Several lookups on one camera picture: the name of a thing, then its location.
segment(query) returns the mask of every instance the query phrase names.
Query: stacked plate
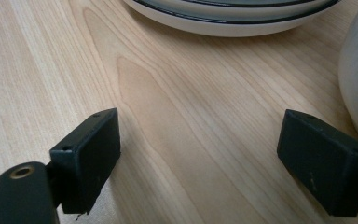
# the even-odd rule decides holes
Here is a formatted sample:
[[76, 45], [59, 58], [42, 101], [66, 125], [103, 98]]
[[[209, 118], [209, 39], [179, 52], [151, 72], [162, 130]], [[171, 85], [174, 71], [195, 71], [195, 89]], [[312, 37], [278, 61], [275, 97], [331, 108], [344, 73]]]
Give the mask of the stacked plate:
[[124, 0], [146, 17], [200, 35], [268, 35], [295, 28], [340, 0]]

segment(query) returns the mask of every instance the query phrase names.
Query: table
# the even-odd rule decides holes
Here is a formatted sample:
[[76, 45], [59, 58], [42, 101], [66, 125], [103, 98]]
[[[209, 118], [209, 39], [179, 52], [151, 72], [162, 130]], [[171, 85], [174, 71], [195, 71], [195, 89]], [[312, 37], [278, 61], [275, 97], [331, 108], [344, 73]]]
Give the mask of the table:
[[[193, 35], [121, 0], [0, 0], [0, 174], [117, 107], [122, 156], [77, 223], [358, 223], [286, 171], [285, 109], [358, 138], [337, 83], [358, 0], [299, 28]], [[75, 223], [77, 215], [63, 215]]]

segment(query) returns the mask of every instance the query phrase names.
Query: wood grain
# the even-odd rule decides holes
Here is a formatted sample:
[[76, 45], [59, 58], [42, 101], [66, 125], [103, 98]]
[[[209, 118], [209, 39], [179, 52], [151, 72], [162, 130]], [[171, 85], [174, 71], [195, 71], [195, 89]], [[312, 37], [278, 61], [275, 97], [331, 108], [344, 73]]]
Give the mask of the wood grain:
[[358, 223], [329, 217], [276, 155], [286, 108], [357, 137], [337, 84], [357, 10], [216, 38], [119, 0], [0, 1], [0, 174], [47, 163], [79, 122], [117, 107], [122, 157], [77, 223]]

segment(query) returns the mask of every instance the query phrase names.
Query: wooden table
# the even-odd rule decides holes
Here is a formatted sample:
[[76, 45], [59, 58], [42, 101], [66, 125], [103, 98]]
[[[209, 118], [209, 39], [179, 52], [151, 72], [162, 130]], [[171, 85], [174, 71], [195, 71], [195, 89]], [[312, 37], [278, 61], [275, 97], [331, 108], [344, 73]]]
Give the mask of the wooden table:
[[327, 215], [276, 153], [286, 108], [357, 136], [337, 83], [357, 10], [216, 38], [120, 0], [0, 0], [0, 174], [117, 107], [122, 157], [77, 223], [358, 223]]

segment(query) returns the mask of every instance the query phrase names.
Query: black plastic part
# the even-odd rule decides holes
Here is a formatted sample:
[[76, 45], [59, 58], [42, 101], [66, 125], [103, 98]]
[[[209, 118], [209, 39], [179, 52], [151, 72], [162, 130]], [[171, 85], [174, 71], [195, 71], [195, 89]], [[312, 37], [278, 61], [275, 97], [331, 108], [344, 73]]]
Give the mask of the black plastic part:
[[48, 165], [57, 172], [62, 209], [67, 214], [89, 213], [120, 157], [117, 110], [90, 116], [50, 151]]
[[278, 156], [329, 215], [358, 213], [358, 141], [308, 114], [286, 110]]
[[59, 223], [44, 164], [27, 162], [1, 174], [1, 223]]

